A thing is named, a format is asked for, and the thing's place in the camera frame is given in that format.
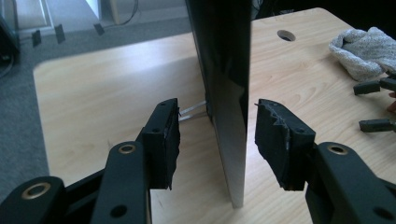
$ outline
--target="gray cloth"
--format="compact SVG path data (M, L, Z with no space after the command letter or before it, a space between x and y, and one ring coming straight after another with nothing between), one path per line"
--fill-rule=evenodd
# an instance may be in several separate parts
M376 27L368 32L346 30L330 43L329 49L355 80L396 74L396 41Z

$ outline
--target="black tape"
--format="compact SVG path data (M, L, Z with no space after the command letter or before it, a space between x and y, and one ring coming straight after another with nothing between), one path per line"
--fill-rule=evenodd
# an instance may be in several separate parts
M55 34L56 34L56 39L58 40L58 44L61 44L66 40L64 37L64 28L62 25L55 26Z
M33 40L33 48L39 44L41 44L41 32L40 30L36 30L32 33L32 40Z
M105 33L105 30L103 29L103 26L101 23L96 23L93 25L95 27L96 33L98 35L103 35Z

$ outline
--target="wood grain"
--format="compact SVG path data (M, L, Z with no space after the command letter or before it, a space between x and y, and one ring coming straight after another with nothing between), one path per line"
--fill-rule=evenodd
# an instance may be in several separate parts
M310 223L304 192L285 192L254 144L260 98L279 101L317 132L317 143L354 148L380 177L396 183L394 133L362 133L361 119L390 118L381 91L356 84L328 44L349 28L315 8L252 23L245 205L233 209L207 117L180 123L173 190L152 190L153 223ZM287 42L277 31L296 36ZM43 63L35 84L52 175L66 184L103 168L109 147L135 139L157 103L181 109L204 99L192 35Z

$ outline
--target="light wood tabletop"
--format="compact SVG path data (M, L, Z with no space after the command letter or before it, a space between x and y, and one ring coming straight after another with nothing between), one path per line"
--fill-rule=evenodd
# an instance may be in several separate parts
M355 149L396 183L395 133L362 133L361 119L396 119L386 91L355 96L356 84L328 44L350 28L320 8L252 23L245 205L233 209L208 117L180 123L173 190L152 190L153 223L310 223L303 191L279 187L254 144L260 98L278 101L317 133ZM288 31L285 41L278 31ZM109 149L135 140L160 101L181 109L205 99L192 34L40 64L35 87L51 175L66 185L104 168Z

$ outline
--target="rag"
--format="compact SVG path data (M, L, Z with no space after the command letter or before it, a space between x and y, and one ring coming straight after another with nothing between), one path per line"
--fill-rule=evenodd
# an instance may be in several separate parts
M346 30L329 44L329 49L357 81L396 74L396 41L376 27L368 32Z

